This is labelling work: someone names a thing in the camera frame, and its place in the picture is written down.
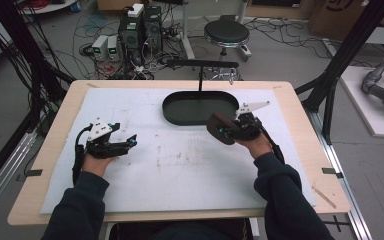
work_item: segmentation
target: gray floor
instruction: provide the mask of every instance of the gray floor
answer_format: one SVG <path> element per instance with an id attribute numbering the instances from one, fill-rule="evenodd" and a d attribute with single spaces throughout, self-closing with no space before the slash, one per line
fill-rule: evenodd
<path id="1" fill-rule="evenodd" d="M 87 5 L 78 14 L 61 10 L 41 15 L 40 19 L 52 48 L 57 51 L 57 55 L 67 69 L 78 79 L 87 78 L 86 72 L 94 70 L 92 62 L 77 52 L 82 44 L 93 42 L 93 38 L 74 36 L 74 30 L 77 29 L 77 35 L 82 35 L 88 30 L 84 25 L 110 24 L 108 27 L 111 29 L 105 28 L 101 31 L 102 34 L 108 34 L 118 27 L 117 23 L 113 23 L 118 19 L 116 14 L 103 15 L 95 10 L 93 3 Z M 191 20 L 190 29 L 203 22 L 205 22 L 204 18 Z M 307 34 L 306 24 L 300 24 L 303 29 L 290 26 L 288 32 L 299 35 L 301 39 L 312 37 Z M 202 29 L 203 25 L 198 27 L 192 35 L 202 36 Z M 280 39 L 278 32 L 268 35 Z M 293 40 L 296 38 L 285 36 L 285 41 Z M 206 40 L 191 38 L 191 45 L 198 59 L 218 59 L 220 49 Z M 312 42 L 309 45 L 314 46 L 319 55 L 328 56 L 326 49 L 319 42 Z M 253 56 L 247 62 L 243 62 L 241 56 L 234 50 L 229 50 L 227 57 L 227 60 L 239 62 L 239 71 L 246 81 L 289 81 L 294 87 L 298 87 L 318 77 L 330 61 L 329 58 L 318 57 L 311 48 L 287 46 L 256 30 L 251 31 L 248 47 Z M 81 59 L 86 69 L 81 63 L 77 67 L 73 58 L 66 54 L 74 54 Z M 371 45 L 364 47 L 356 57 L 359 61 L 372 65 L 383 58 L 384 52 Z M 175 71 L 164 69 L 156 73 L 155 77 L 156 79 L 193 80 L 198 78 L 198 70 L 192 71 L 191 68 L 186 67 Z M 0 149 L 24 118 L 27 106 L 27 90 L 19 82 L 9 62 L 3 57 L 0 58 Z M 22 187 L 22 182 L 16 181 L 15 177 L 23 171 L 27 160 L 32 157 L 41 141 L 42 139 L 38 139 L 32 153 L 26 158 L 0 197 L 0 239 L 39 239 L 43 233 L 44 226 L 12 227 L 6 221 Z M 373 239 L 384 239 L 384 138 L 370 135 L 341 84 L 338 84 L 335 99 L 332 141 Z M 325 221 L 333 221 L 333 216 L 322 216 L 322 218 Z M 337 216 L 337 218 L 338 221 L 348 221 L 345 216 Z M 354 239 L 352 230 L 348 226 L 341 226 L 340 232 L 336 226 L 328 227 L 336 239 Z"/>

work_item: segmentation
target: rolling stool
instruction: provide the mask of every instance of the rolling stool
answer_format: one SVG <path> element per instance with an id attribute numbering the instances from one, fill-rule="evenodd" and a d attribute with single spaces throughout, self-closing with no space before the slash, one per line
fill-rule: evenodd
<path id="1" fill-rule="evenodd" d="M 204 28 L 205 38 L 212 44 L 222 47 L 219 61 L 224 61 L 227 55 L 226 48 L 238 48 L 244 46 L 249 40 L 249 30 L 244 25 L 234 20 L 216 20 L 207 23 Z M 233 80 L 239 80 L 240 75 L 236 69 L 229 69 L 228 72 L 223 72 L 219 68 L 213 79 L 223 79 L 229 77 L 230 84 Z"/>

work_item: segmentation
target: dark sleeve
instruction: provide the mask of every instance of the dark sleeve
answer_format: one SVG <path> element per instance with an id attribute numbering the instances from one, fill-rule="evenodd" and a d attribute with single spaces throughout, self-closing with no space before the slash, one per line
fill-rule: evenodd
<path id="1" fill-rule="evenodd" d="M 42 239 L 98 239 L 104 219 L 102 201 L 109 184 L 89 172 L 81 172 L 76 186 L 65 190 L 52 212 Z"/>
<path id="2" fill-rule="evenodd" d="M 301 192 L 298 172 L 282 165 L 273 153 L 254 161 L 258 168 L 255 190 L 267 200 L 268 239 L 333 239 Z"/>

